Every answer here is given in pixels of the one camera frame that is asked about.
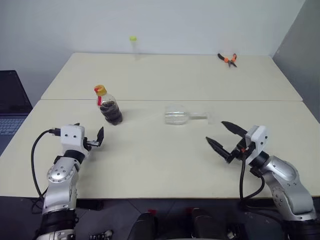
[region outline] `white table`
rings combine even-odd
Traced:
[[[117,100],[301,101],[269,56],[74,53],[43,100],[95,100],[103,84]]]
[[[269,128],[265,151],[291,162],[304,186],[320,195],[319,124],[298,101],[184,101],[191,111],[211,109],[214,123],[192,120],[186,125],[164,124],[165,101],[119,101],[124,121],[112,126],[94,100],[40,100],[0,157],[0,195],[36,197],[30,152],[44,130],[80,122],[89,140],[104,126],[104,142],[81,165],[79,198],[238,198],[241,165],[231,164],[205,140],[211,137],[229,151],[240,137],[220,121],[249,129]],[[40,189],[62,146],[57,136],[45,135],[35,150],[35,171]],[[260,186],[246,173],[244,192]],[[267,187],[260,197],[270,197]]]

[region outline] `plastic bottle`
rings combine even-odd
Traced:
[[[96,104],[103,114],[105,120],[113,125],[118,125],[122,122],[123,117],[120,112],[116,99],[111,94],[107,93],[105,86],[97,85],[94,91],[98,96]]]

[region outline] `floor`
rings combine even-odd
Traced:
[[[77,209],[77,240],[88,240],[90,234],[113,230],[113,240],[126,240],[132,225],[141,213],[156,210],[160,232],[174,232],[185,227],[190,208],[207,210],[217,221],[244,223],[249,239],[280,240],[281,229],[273,220],[253,213],[243,213],[236,199],[112,199],[103,201],[100,211]],[[320,209],[320,198],[314,200]],[[21,197],[0,197],[0,239],[32,239],[41,215],[31,214],[32,202]]]

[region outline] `bottle label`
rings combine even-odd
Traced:
[[[98,104],[98,106],[101,106],[101,104],[102,104],[102,97],[101,96],[98,96],[97,104]]]

